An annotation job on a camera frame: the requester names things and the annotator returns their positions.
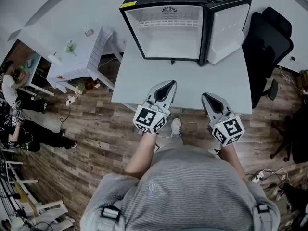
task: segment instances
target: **black pants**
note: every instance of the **black pants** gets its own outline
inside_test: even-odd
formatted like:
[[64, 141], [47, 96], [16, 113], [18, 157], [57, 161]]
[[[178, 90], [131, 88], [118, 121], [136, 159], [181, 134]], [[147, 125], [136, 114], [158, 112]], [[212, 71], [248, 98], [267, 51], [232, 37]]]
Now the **black pants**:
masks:
[[52, 147], [64, 147], [66, 149], [71, 148], [74, 144], [69, 138], [61, 138], [59, 133], [54, 133], [34, 121], [25, 120], [21, 127], [24, 128], [26, 132], [32, 134], [33, 142], [43, 143]]
[[44, 111], [44, 104], [43, 104], [42, 99], [31, 100], [27, 96], [18, 95], [17, 100], [21, 101], [22, 109], [24, 109], [24, 110], [33, 110], [33, 111], [36, 111], [36, 112]]

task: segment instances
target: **chair headrest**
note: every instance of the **chair headrest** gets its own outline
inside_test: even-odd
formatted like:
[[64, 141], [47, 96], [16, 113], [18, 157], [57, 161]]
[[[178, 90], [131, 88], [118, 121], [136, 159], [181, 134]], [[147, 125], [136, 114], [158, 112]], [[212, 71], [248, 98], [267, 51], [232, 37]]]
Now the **chair headrest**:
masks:
[[276, 10], [271, 7], [267, 7], [262, 12], [263, 18], [268, 21], [276, 30], [278, 30], [285, 37], [290, 38], [292, 34], [291, 23], [279, 14]]

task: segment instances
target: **black buckle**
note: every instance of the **black buckle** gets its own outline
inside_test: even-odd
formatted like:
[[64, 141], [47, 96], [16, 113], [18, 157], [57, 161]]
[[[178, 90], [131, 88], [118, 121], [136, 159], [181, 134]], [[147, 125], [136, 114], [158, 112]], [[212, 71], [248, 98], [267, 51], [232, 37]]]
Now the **black buckle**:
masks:
[[[264, 210], [261, 210], [260, 209], [260, 206], [266, 206], [266, 209]], [[268, 213], [270, 211], [269, 207], [267, 205], [257, 205], [257, 208], [258, 208], [258, 213]]]
[[[109, 209], [111, 211], [117, 211], [117, 214], [115, 214], [115, 213], [113, 214], [113, 213], [110, 213], [110, 212], [109, 213], [107, 213], [107, 212], [104, 213], [104, 211], [106, 209]], [[109, 218], [109, 219], [112, 219], [112, 220], [116, 220], [118, 222], [119, 218], [120, 218], [120, 214], [121, 214], [121, 211], [117, 207], [115, 207], [114, 205], [109, 205], [109, 206], [104, 206], [103, 207], [102, 212], [101, 212], [101, 217], [102, 218]]]

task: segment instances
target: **black hair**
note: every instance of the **black hair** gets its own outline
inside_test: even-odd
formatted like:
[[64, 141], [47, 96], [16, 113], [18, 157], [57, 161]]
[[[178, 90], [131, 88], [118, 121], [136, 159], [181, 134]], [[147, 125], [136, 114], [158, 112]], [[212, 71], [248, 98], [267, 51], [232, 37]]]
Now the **black hair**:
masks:
[[3, 220], [3, 221], [1, 222], [3, 228], [4, 228], [5, 230], [9, 231], [8, 227], [6, 226], [6, 223], [10, 224], [10, 222], [9, 222], [8, 219], [6, 219], [5, 221]]
[[8, 70], [9, 66], [11, 66], [12, 64], [14, 64], [13, 61], [7, 61], [5, 64], [4, 64], [4, 67], [2, 68], [4, 73]]

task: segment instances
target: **mini fridge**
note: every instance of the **mini fridge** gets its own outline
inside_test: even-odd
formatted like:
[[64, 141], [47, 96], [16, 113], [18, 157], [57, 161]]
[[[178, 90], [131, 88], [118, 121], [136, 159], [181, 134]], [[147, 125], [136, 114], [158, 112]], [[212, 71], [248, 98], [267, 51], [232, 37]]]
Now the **mini fridge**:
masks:
[[241, 47], [252, 0], [125, 0], [120, 11], [144, 59], [217, 63]]

